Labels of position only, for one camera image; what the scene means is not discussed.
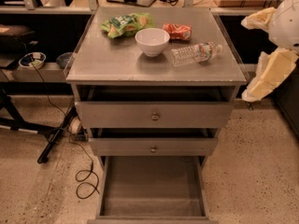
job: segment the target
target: cabinet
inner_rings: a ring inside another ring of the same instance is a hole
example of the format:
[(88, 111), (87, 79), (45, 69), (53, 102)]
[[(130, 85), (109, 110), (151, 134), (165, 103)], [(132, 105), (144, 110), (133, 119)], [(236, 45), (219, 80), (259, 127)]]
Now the cabinet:
[[(110, 39), (100, 24), (148, 12), (192, 26), (188, 44), (172, 41), (148, 58), (133, 37)], [(89, 223), (216, 223), (208, 219), (201, 170), (234, 108), (245, 77), (208, 8), (99, 7), (66, 81), (94, 154), (104, 168), (100, 204)], [(213, 60), (174, 67), (170, 49), (214, 41)]]

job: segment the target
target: small white bowl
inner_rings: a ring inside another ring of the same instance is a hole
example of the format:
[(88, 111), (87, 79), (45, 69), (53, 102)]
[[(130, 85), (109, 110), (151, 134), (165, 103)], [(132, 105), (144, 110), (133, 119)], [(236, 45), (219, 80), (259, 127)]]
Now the small white bowl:
[(45, 60), (46, 60), (46, 55), (44, 53), (32, 52), (23, 56), (19, 60), (19, 65), (27, 69), (35, 70), (41, 68)]
[(170, 35), (160, 28), (146, 28), (135, 35), (139, 48), (150, 57), (158, 56), (168, 45)]

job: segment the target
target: floor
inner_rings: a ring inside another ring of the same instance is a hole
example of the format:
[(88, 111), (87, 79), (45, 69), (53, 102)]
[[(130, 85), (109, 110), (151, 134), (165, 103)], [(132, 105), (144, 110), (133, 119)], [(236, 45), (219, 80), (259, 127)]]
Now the floor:
[[(71, 97), (50, 100), (65, 112)], [(27, 121), (59, 126), (64, 117), (47, 97), (13, 96), (12, 101)], [(235, 101), (219, 144), (207, 160), (203, 179), (209, 217), (220, 224), (297, 224), (298, 139), (271, 100), (253, 108)], [(0, 116), (7, 117), (4, 109)], [(0, 140), (0, 223), (80, 224), (94, 219), (98, 194), (87, 199), (76, 195), (80, 184), (76, 173), (91, 165), (87, 154), (101, 182), (102, 170), (88, 143), (70, 143), (64, 132), (49, 161), (38, 164), (48, 143), (43, 135), (0, 129)], [(88, 181), (95, 184), (95, 176)], [(79, 195), (91, 190), (84, 186)]]

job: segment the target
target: drawer knob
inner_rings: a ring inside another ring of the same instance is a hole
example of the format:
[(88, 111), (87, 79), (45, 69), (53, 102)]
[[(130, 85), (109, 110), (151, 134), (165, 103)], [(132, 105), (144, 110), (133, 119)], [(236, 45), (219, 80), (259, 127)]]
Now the drawer knob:
[(157, 121), (159, 118), (160, 118), (160, 115), (159, 115), (159, 114), (157, 114), (157, 113), (152, 113), (152, 115), (151, 115), (151, 119), (152, 119), (152, 120)]
[(157, 147), (156, 147), (156, 146), (152, 146), (152, 147), (150, 148), (150, 152), (151, 152), (151, 153), (155, 153), (155, 152), (157, 152)]

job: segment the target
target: plastic bottle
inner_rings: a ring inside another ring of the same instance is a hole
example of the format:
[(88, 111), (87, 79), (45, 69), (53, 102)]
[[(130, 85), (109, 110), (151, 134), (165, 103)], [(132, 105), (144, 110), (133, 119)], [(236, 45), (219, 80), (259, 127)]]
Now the plastic bottle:
[(170, 59), (174, 66), (200, 63), (214, 58), (222, 51), (222, 45), (204, 42), (180, 49), (171, 49)]

